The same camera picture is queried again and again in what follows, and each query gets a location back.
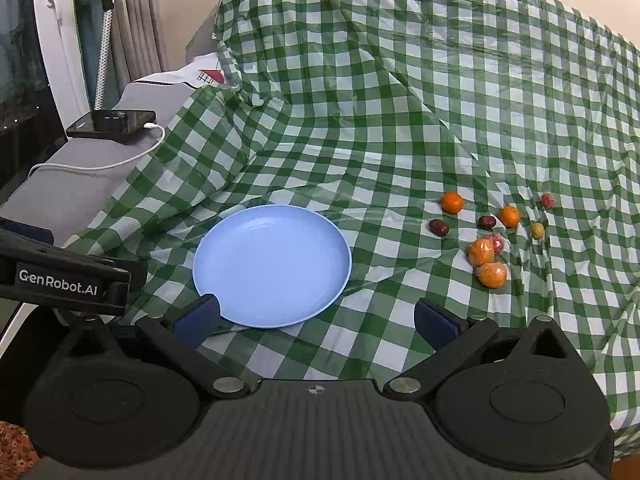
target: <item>cable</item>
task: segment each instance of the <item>cable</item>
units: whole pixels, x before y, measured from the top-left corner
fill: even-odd
[[[60,168],[61,170],[76,170],[76,171],[101,171],[101,170],[110,170],[111,168],[117,168],[118,166],[122,166],[123,164],[129,164],[130,162],[133,162],[134,160],[138,160],[139,158],[142,158],[148,153],[151,153],[154,149],[158,148],[160,144],[164,142],[165,131],[164,131],[164,128],[160,126],[160,124],[145,123],[144,128],[146,128],[147,130],[150,130],[152,128],[160,128],[162,130],[162,135],[158,139],[158,142],[156,142],[151,148],[149,148],[148,150],[145,150],[142,153],[137,154],[136,156],[132,156],[127,160],[116,162],[115,164],[109,164],[108,166],[98,166],[97,168],[83,168],[82,166],[69,166],[67,164],[57,164],[55,162],[43,162],[42,164],[36,164],[35,166],[33,166],[29,170],[29,174],[27,178],[29,178],[33,174],[33,172],[36,171],[38,168]]]
[[[94,110],[102,109],[104,97],[104,80],[107,77],[107,63],[109,61],[109,40],[111,37],[111,13],[113,10],[105,10],[102,16],[102,37],[100,38],[100,58],[98,59],[98,77],[95,84]]]

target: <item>tablecloth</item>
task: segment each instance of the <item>tablecloth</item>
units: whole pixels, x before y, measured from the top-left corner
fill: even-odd
[[[200,351],[249,382],[374,378],[433,350],[427,296],[522,327],[553,316],[606,395],[620,455],[638,445],[638,51],[555,0],[221,0],[226,84],[196,90],[70,246],[149,261],[123,322],[185,306],[203,234],[265,203],[318,211],[353,254],[344,293],[281,330]],[[466,200],[444,216],[438,200]],[[556,206],[540,207],[551,192]],[[478,216],[512,204],[505,286],[474,278]],[[450,233],[428,230],[446,218]],[[530,224],[542,222],[543,240]]]

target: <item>small red fruit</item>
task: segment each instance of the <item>small red fruit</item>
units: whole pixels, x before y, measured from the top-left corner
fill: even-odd
[[[433,220],[431,220],[431,222],[429,222],[429,229],[436,236],[443,238],[447,236],[447,233],[449,233],[449,224],[443,222],[442,220],[434,218]]]
[[[504,241],[502,240],[502,237],[498,233],[492,233],[488,235],[487,238],[489,238],[489,240],[494,244],[494,253],[500,254],[504,249]]]
[[[545,209],[551,209],[556,203],[556,199],[551,193],[545,193],[540,197],[540,203]]]
[[[495,227],[495,217],[483,215],[478,219],[478,227],[481,229],[493,229]]]

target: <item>gray cushion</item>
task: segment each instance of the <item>gray cushion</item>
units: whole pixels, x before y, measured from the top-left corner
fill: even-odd
[[[154,110],[156,123],[166,126],[193,92],[184,84],[130,83],[115,106],[123,110]],[[160,132],[145,135],[125,146],[112,140],[71,139],[49,162],[73,166],[106,166],[143,152]],[[0,216],[50,229],[61,246],[75,232],[89,225],[102,204],[136,165],[130,162],[103,171],[71,171],[41,168],[0,206]]]

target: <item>metal screw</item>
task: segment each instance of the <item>metal screw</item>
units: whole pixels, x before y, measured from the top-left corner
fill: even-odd
[[[420,389],[420,381],[411,377],[396,377],[389,381],[389,387],[396,394],[414,394]]]
[[[220,377],[213,381],[213,387],[221,394],[236,394],[244,389],[244,381],[237,377]]]

